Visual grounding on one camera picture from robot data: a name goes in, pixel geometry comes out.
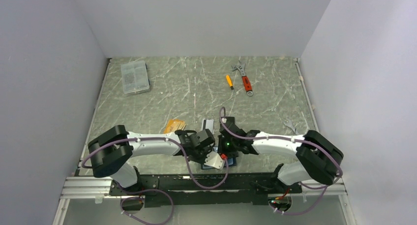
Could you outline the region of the blue leather card holder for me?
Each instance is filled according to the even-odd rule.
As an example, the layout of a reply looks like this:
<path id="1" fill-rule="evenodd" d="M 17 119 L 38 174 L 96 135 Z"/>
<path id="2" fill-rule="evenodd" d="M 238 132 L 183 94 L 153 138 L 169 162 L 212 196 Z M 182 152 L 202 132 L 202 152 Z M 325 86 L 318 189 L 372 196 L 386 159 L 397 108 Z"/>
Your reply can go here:
<path id="1" fill-rule="evenodd" d="M 217 150 L 218 150 L 218 147 L 214 147 L 213 148 L 213 150 L 212 151 L 215 151 L 215 152 L 217 152 Z M 225 166 L 224 166 L 224 168 L 226 168 L 226 166 L 228 166 L 228 167 L 234 167 L 234 166 L 236 166 L 237 165 L 237 160 L 236 160 L 236 158 L 235 157 L 233 157 L 233 158 L 227 158 L 226 160 L 225 160 L 226 162 L 225 162 Z M 205 166 L 205 165 L 203 165 L 203 163 L 201 164 L 201 169 L 203 169 L 203 170 L 207 170 L 207 169 L 214 169 L 214 168 L 212 168 L 212 167 L 207 167 L 207 166 Z"/>

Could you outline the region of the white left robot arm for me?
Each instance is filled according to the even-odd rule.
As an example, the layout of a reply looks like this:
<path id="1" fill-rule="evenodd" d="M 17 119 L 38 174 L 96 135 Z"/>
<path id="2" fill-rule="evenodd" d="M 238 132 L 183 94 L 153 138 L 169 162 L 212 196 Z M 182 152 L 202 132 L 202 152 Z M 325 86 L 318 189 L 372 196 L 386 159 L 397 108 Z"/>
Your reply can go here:
<path id="1" fill-rule="evenodd" d="M 224 160 L 213 150 L 215 137 L 209 129 L 176 130 L 166 134 L 129 132 L 116 125 L 88 143 L 90 168 L 96 178 L 110 177 L 130 196 L 142 188 L 140 174 L 127 161 L 146 155 L 183 156 L 188 161 L 216 169 Z"/>

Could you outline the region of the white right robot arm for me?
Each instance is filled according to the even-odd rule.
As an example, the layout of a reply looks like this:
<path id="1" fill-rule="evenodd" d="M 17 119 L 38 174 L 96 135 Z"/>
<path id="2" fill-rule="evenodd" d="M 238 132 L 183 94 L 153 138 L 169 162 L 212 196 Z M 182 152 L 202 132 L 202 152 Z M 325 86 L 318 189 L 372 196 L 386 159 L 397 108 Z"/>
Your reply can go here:
<path id="1" fill-rule="evenodd" d="M 276 154 L 297 159 L 275 170 L 271 187 L 283 193 L 290 185 L 315 180 L 325 186 L 334 184 L 343 175 L 340 164 L 342 151 L 315 130 L 304 135 L 273 135 L 259 130 L 243 131 L 232 117 L 221 116 L 220 133 L 229 139 L 231 146 L 243 154 Z"/>

